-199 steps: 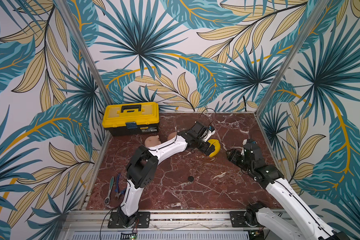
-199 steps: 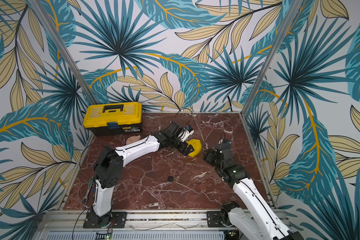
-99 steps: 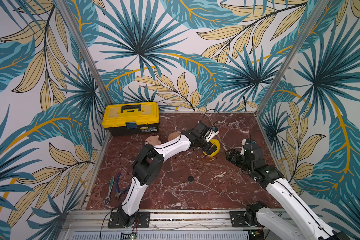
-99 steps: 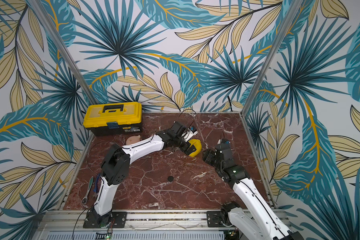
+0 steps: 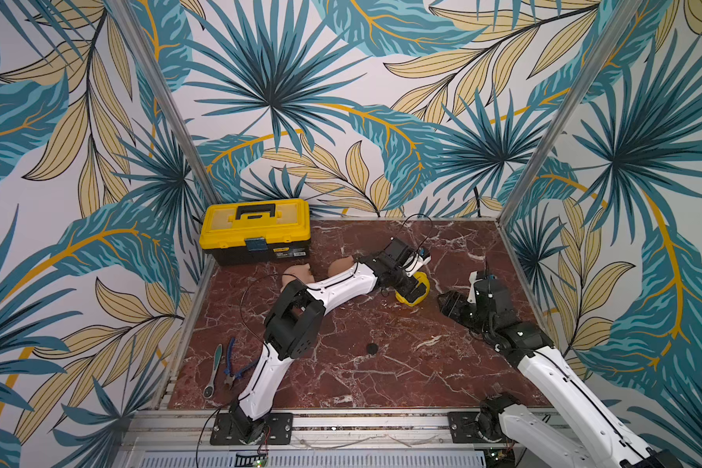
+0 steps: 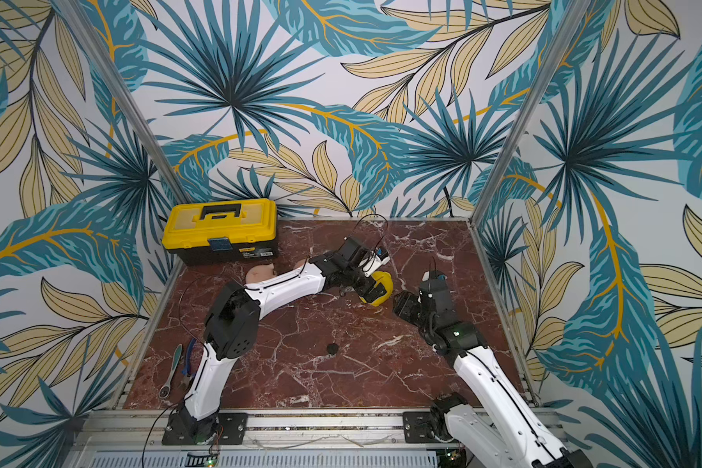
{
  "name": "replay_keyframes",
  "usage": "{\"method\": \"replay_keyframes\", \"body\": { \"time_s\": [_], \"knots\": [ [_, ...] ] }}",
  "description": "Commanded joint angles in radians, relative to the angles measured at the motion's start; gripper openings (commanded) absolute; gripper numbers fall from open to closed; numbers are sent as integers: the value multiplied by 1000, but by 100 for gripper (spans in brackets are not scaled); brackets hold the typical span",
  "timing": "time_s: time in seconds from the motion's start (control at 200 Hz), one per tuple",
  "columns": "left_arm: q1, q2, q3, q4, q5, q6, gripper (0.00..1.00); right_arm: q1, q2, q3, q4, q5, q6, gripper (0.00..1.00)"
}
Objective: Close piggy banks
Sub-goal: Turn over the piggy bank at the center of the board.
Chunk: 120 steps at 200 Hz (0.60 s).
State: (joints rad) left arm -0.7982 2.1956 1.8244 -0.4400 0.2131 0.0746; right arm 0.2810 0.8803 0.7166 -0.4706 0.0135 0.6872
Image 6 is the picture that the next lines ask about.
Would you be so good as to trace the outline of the yellow piggy bank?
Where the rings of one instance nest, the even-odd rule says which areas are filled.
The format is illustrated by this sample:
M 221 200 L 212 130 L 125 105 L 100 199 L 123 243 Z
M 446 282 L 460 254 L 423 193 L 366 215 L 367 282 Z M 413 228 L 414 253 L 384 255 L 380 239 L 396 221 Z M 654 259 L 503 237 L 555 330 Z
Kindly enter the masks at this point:
M 365 279 L 362 292 L 359 296 L 364 303 L 372 306 L 381 306 L 394 290 L 393 279 L 390 273 L 376 271 Z

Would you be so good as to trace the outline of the pink piggy bank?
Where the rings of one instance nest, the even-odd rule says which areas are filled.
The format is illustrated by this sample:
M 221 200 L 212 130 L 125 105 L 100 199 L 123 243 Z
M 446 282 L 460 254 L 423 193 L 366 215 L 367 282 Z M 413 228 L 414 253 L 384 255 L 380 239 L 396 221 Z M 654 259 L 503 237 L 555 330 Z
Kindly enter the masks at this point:
M 273 263 L 256 265 L 248 270 L 245 276 L 247 284 L 257 284 L 277 277 Z

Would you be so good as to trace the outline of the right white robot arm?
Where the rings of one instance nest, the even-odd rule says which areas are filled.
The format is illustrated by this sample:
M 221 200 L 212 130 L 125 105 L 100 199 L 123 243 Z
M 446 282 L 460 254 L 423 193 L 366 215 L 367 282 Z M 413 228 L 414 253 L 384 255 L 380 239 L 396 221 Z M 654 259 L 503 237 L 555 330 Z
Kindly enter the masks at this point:
M 488 419 L 459 394 L 435 399 L 428 413 L 404 414 L 409 444 L 460 443 L 485 467 L 590 467 L 534 413 L 499 366 L 476 326 L 458 319 L 445 276 L 424 275 L 418 293 L 396 294 L 393 312 L 417 327 L 476 395 Z

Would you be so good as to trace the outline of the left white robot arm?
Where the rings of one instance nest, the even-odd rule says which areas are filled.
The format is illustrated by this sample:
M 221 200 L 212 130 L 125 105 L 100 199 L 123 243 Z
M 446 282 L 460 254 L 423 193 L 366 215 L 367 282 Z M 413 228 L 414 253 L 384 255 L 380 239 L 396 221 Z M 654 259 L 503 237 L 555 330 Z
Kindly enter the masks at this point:
M 220 416 L 222 391 L 241 356 L 257 340 L 259 323 L 271 312 L 305 296 L 333 288 L 350 289 L 362 302 L 378 306 L 392 294 L 392 279 L 380 268 L 390 261 L 384 247 L 368 249 L 347 237 L 336 250 L 257 283 L 228 283 L 205 322 L 204 351 L 183 402 L 170 414 L 163 442 L 204 445 L 230 425 Z

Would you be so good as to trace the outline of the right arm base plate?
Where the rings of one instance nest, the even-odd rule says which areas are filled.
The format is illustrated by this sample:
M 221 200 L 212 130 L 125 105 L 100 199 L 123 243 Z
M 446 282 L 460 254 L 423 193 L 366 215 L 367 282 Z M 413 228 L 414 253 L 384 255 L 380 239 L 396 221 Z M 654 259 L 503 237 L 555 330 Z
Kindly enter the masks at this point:
M 444 444 L 442 415 L 436 411 L 404 411 L 403 428 L 407 444 Z

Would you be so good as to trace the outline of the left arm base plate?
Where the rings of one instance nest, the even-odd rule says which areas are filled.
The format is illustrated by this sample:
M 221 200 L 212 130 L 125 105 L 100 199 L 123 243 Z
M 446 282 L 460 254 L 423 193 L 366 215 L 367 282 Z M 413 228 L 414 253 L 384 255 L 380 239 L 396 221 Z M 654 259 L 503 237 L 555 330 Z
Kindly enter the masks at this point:
M 214 413 L 196 420 L 186 409 L 173 413 L 162 439 L 164 446 L 240 446 L 247 429 L 247 413 Z

